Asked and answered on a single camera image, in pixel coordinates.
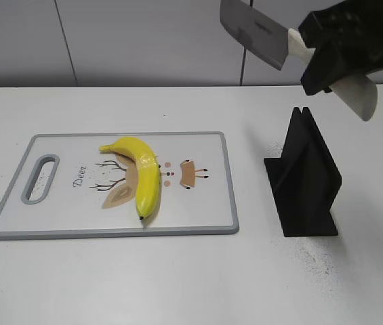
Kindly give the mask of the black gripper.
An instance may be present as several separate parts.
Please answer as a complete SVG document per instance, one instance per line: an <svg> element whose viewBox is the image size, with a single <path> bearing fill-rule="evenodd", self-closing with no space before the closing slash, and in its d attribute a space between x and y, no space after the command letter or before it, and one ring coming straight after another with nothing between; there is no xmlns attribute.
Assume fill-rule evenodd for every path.
<svg viewBox="0 0 383 325"><path fill-rule="evenodd" d="M307 47L316 47L300 79L306 95L383 70L383 1L341 1L311 11L298 31Z"/></svg>

